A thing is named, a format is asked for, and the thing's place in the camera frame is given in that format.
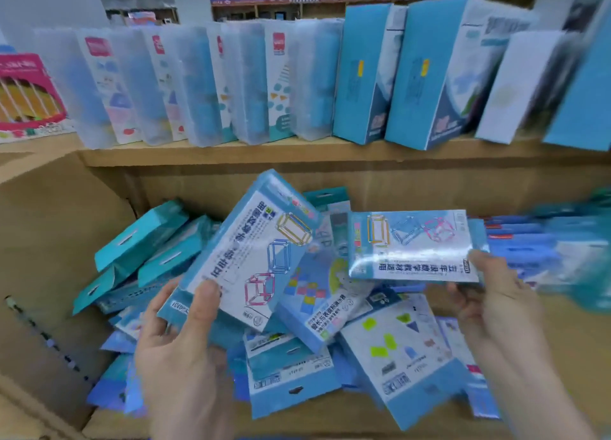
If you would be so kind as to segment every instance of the blue triangle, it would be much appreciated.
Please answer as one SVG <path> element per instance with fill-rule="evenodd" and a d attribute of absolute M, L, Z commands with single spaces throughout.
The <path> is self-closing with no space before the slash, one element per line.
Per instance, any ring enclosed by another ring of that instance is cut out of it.
<path fill-rule="evenodd" d="M 412 321 L 411 323 L 408 324 L 408 327 L 410 329 L 415 330 L 416 332 L 420 333 L 420 331 L 418 330 L 418 325 L 416 324 L 416 321 Z"/>

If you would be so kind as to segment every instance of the right hand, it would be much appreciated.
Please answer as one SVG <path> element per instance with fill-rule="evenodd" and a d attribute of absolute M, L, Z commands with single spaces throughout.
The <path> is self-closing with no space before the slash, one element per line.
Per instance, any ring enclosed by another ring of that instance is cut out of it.
<path fill-rule="evenodd" d="M 474 250 L 469 260 L 483 273 L 483 292 L 462 291 L 455 283 L 447 287 L 462 333 L 484 375 L 520 378 L 552 367 L 536 292 L 517 278 L 503 258 Z"/>

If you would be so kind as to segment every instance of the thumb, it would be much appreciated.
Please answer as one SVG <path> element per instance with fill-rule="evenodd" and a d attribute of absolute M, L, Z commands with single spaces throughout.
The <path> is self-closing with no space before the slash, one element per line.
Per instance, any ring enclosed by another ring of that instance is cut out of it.
<path fill-rule="evenodd" d="M 483 251 L 471 250 L 469 261 L 484 275 L 486 292 L 513 296 L 519 288 L 517 276 L 509 269 L 507 260 L 503 257 L 494 257 Z"/>
<path fill-rule="evenodd" d="M 187 321 L 176 342 L 179 346 L 188 349 L 189 354 L 196 358 L 206 352 L 208 334 L 212 322 L 216 319 L 220 303 L 221 290 L 213 280 L 205 280 L 195 289 Z"/>

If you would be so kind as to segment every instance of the hand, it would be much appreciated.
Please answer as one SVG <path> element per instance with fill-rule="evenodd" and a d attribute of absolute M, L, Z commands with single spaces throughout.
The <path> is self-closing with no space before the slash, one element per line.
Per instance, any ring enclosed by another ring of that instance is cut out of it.
<path fill-rule="evenodd" d="M 471 251 L 469 260 L 483 273 L 483 293 L 459 290 L 455 283 L 448 284 L 448 291 L 484 375 L 522 378 L 552 368 L 536 292 L 517 278 L 503 258 Z"/>
<path fill-rule="evenodd" d="M 178 333 L 166 332 L 157 312 L 177 287 L 166 284 L 150 302 L 136 348 L 136 370 L 153 440 L 233 439 L 233 382 L 227 357 L 208 347 L 221 292 L 210 280 L 195 290 L 187 321 Z"/>

